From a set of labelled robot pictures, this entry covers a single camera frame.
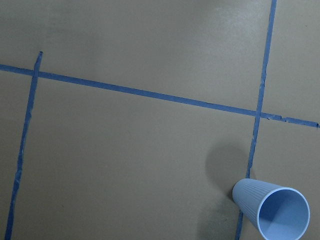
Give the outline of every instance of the ribbed cup side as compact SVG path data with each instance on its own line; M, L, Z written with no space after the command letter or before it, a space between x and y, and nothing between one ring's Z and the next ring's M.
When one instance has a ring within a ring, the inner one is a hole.
M258 208L265 196L271 191L281 188L279 185L254 179L242 179L234 186L232 196L251 223L258 228Z

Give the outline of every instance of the cup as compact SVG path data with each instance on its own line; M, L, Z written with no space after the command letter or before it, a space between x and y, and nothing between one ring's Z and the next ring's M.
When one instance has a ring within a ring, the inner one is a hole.
M266 240L298 240L307 230L310 208L293 188L245 178L235 184L232 197Z

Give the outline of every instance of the plastic cup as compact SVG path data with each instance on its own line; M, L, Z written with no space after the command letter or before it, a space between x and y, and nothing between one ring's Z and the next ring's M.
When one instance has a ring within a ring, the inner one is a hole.
M307 230L309 205L293 188L246 178L233 187L232 197L266 240L298 240Z

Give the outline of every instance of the floor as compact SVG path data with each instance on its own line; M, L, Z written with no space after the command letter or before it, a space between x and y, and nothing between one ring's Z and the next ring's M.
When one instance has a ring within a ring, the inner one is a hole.
M317 240L319 10L2 3L0 235L261 240L231 197L251 177L302 192Z

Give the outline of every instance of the ribbed cup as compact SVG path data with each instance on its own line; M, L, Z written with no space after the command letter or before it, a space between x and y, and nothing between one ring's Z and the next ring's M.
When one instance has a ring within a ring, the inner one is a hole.
M309 205L293 188L245 178L233 187L232 197L266 240L298 240L307 230Z

